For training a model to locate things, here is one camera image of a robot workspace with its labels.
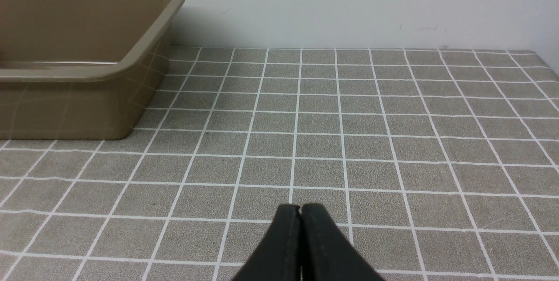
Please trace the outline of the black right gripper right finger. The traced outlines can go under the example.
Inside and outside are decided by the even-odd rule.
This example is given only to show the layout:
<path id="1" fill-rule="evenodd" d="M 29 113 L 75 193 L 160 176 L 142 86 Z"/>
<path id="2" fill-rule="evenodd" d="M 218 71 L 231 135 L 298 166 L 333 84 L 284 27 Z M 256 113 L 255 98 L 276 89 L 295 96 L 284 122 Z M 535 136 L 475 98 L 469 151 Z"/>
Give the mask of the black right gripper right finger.
<path id="1" fill-rule="evenodd" d="M 302 280 L 383 281 L 342 234 L 322 204 L 305 204 L 300 219 Z"/>

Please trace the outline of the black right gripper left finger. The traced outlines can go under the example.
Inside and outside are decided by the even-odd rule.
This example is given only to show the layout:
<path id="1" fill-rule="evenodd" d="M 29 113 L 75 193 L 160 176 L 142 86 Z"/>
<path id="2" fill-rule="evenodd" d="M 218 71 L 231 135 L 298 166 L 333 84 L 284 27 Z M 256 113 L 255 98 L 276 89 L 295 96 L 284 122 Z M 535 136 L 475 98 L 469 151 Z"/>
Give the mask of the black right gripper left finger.
<path id="1" fill-rule="evenodd" d="M 236 273 L 234 281 L 299 281 L 301 263 L 299 206 L 278 206 L 262 241 Z"/>

